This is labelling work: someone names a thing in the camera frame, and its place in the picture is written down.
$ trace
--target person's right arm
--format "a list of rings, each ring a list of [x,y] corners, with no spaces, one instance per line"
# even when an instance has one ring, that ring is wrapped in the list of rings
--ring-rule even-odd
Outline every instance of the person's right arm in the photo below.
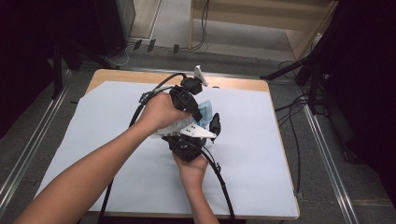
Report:
[[[176,154],[173,156],[179,170],[181,183],[190,201],[195,224],[219,223],[202,191],[207,161],[203,156],[190,162],[183,161]]]

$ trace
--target forearm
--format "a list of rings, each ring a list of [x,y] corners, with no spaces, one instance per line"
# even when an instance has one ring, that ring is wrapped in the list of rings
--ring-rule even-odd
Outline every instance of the forearm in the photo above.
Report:
[[[219,223],[201,188],[186,189],[195,224]]]
[[[58,175],[16,223],[73,223],[96,202],[151,130],[136,123]]]

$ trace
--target gray carpet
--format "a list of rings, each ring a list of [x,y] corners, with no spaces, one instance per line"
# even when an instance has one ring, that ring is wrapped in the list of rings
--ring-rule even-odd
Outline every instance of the gray carpet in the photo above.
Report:
[[[194,66],[200,64],[204,72],[234,74],[235,76],[245,76],[248,78],[258,78],[258,75],[265,75],[277,70],[279,62],[271,60],[260,60],[254,58],[243,58],[236,56],[225,56],[210,53],[180,52],[173,54],[171,49],[156,48],[151,53],[145,52],[145,47],[140,50],[130,50],[130,61],[122,66],[122,70],[132,70],[136,68],[165,69],[177,71],[192,71]],[[23,208],[33,199],[38,189],[39,183],[50,164],[50,161],[62,142],[69,120],[73,117],[76,104],[84,95],[92,74],[100,66],[91,62],[85,57],[83,67],[75,72],[73,83],[66,94],[64,102],[49,126],[49,130],[23,177],[17,191],[14,194],[6,212],[0,219],[0,223],[11,223],[12,220],[23,210]],[[121,52],[119,56],[112,58],[113,61],[122,63],[126,59]],[[290,79],[281,77],[278,81],[270,82],[270,91],[275,107],[288,105],[299,95],[297,87]],[[10,132],[0,141],[2,156],[0,162],[1,182],[4,183],[7,174],[18,159],[19,153],[32,134],[33,129],[44,113],[51,97],[51,86],[49,86],[37,98],[32,106],[20,117],[18,122]],[[394,208],[388,203],[373,203],[378,199],[387,199],[385,191],[378,180],[377,175],[367,166],[352,165],[344,161],[340,144],[332,129],[331,123],[325,117],[319,118],[322,131],[329,139],[333,158],[339,172],[346,184],[346,189],[350,193],[351,199],[356,200],[355,209],[361,223],[396,223]],[[299,139],[301,149],[301,188],[303,197],[299,199],[301,216],[297,220],[285,221],[285,223],[344,223],[337,199],[335,198],[323,161],[318,153],[314,136],[310,130],[304,112],[300,112],[292,117],[295,131]],[[295,141],[292,136],[290,124],[286,122],[280,127],[291,176],[296,185],[297,178],[297,156]],[[95,217],[85,216],[82,223],[95,223]],[[249,224],[278,223],[275,220],[248,220]]]

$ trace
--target wooden table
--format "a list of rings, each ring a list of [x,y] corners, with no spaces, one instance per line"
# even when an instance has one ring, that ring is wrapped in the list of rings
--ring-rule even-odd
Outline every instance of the wooden table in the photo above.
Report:
[[[193,20],[202,18],[205,3],[191,0],[190,48]],[[294,57],[299,60],[316,35],[327,29],[336,5],[336,1],[329,0],[210,0],[207,19],[284,29]]]
[[[67,166],[123,132],[140,95],[169,75],[98,70],[79,100],[39,191]],[[194,98],[198,104],[210,100],[213,113],[220,114],[221,134],[214,145],[206,146],[222,167],[236,218],[297,218],[299,208],[267,83],[205,78],[209,86],[221,89],[204,88]],[[175,77],[167,84],[179,83],[180,77]],[[203,189],[217,218],[228,218],[228,206],[210,168]],[[89,213],[98,214],[103,199],[104,194]],[[177,167],[162,139],[147,139],[125,162],[114,179],[106,216],[191,217]]]

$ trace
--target bare skin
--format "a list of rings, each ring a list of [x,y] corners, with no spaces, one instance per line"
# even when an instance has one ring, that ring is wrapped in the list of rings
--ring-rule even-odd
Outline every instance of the bare skin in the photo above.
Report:
[[[76,223],[147,137],[178,119],[190,116],[174,108],[169,94],[160,93],[153,97],[132,127],[60,173],[37,195],[15,223]],[[175,161],[191,203],[195,223],[218,223],[202,193],[206,161],[202,157],[191,163],[179,158],[175,158]]]

